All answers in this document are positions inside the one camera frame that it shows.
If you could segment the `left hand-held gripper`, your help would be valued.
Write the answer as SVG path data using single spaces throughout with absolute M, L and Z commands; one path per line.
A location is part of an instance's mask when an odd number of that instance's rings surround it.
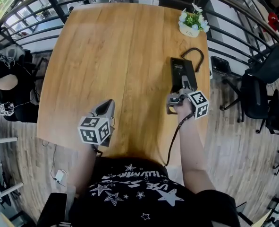
M 78 125 L 78 133 L 83 143 L 91 146 L 110 145 L 114 127 L 115 102 L 105 100 L 91 109 L 87 116 L 83 116 Z

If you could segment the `person's right hand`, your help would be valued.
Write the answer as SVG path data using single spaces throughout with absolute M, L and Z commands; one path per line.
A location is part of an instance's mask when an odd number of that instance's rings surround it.
M 178 114 L 179 117 L 186 117 L 193 112 L 193 105 L 192 103 L 186 98 L 183 102 L 179 105 L 174 106 L 174 110 Z

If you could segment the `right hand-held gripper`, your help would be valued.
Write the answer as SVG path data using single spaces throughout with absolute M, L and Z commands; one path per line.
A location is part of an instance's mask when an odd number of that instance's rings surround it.
M 202 91 L 192 91 L 187 76 L 181 76 L 182 89 L 177 93 L 171 93 L 167 96 L 166 101 L 166 110 L 167 114 L 177 114 L 176 112 L 171 111 L 176 105 L 182 105 L 184 99 L 187 99 L 194 107 L 194 118 L 200 119 L 208 114 L 209 101 L 205 97 Z

